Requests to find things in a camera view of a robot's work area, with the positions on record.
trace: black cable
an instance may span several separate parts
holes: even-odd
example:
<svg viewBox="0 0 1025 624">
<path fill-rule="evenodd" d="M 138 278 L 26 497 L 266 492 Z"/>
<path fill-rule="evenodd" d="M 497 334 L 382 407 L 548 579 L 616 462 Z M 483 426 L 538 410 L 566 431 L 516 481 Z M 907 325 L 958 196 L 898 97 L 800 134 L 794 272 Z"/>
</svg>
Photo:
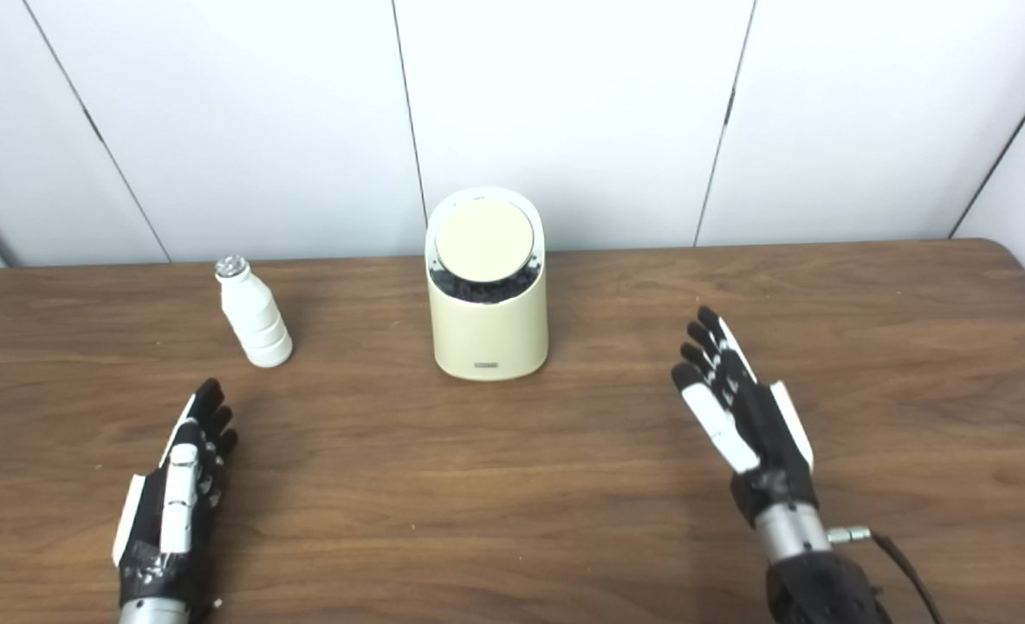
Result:
<svg viewBox="0 0 1025 624">
<path fill-rule="evenodd" d="M 912 568 L 912 564 L 905 557 L 904 553 L 901 553 L 900 548 L 897 548 L 897 544 L 889 537 L 877 536 L 873 534 L 873 541 L 877 544 L 877 547 L 885 550 L 885 553 L 889 555 L 889 558 L 894 560 L 897 568 L 901 570 L 912 581 L 912 586 L 916 588 L 916 592 L 920 594 L 920 599 L 925 601 L 925 607 L 928 608 L 928 613 L 932 616 L 932 621 L 936 624 L 944 624 L 944 617 L 941 616 L 939 609 L 936 608 L 936 600 L 933 600 L 932 594 L 928 592 L 928 587 L 920 580 L 920 576 L 917 576 L 915 569 Z"/>
</svg>

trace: wood grain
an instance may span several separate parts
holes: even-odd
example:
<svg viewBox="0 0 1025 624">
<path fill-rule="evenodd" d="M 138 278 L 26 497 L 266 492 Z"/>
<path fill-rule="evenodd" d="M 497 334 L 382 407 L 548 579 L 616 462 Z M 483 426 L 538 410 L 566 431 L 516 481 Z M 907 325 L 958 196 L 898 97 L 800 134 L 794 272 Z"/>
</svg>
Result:
<svg viewBox="0 0 1025 624">
<path fill-rule="evenodd" d="M 951 624 L 1025 623 L 1025 273 L 984 241 L 560 253 L 551 356 L 434 365 L 418 259 L 255 264 L 251 367 L 204 264 L 0 272 L 0 621 L 116 618 L 132 471 L 221 380 L 242 443 L 215 623 L 768 621 L 761 548 L 668 370 L 698 301 L 812 435 L 828 525 L 895 537 Z M 871 546 L 899 624 L 928 621 Z"/>
</svg>

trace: plastic bottle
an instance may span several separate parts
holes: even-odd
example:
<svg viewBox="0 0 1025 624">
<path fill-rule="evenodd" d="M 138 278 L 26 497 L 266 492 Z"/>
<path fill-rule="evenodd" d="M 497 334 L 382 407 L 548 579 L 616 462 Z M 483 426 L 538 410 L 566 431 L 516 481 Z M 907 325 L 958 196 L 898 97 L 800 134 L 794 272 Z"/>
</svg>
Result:
<svg viewBox="0 0 1025 624">
<path fill-rule="evenodd" d="M 293 339 L 277 308 L 274 293 L 250 272 L 242 256 L 228 256 L 215 264 L 221 287 L 223 315 L 251 364 L 271 368 L 293 355 Z"/>
</svg>

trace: silver bottle cap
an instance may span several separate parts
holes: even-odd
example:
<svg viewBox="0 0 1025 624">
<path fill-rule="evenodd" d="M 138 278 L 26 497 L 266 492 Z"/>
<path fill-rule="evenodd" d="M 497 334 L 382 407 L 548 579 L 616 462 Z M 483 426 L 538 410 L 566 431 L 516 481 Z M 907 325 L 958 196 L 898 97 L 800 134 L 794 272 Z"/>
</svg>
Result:
<svg viewBox="0 0 1025 624">
<path fill-rule="evenodd" d="M 217 278 L 235 278 L 247 273 L 248 269 L 250 269 L 250 263 L 242 256 L 228 256 L 215 262 L 215 276 Z"/>
</svg>

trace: container lid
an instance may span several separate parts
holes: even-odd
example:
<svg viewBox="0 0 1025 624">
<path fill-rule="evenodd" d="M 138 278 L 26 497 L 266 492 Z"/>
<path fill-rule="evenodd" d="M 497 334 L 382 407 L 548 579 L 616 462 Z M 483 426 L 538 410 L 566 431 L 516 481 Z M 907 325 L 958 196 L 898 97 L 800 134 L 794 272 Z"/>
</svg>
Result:
<svg viewBox="0 0 1025 624">
<path fill-rule="evenodd" d="M 528 216 L 500 200 L 479 199 L 454 206 L 436 233 L 442 264 L 471 282 L 511 276 L 528 263 L 534 243 Z"/>
</svg>

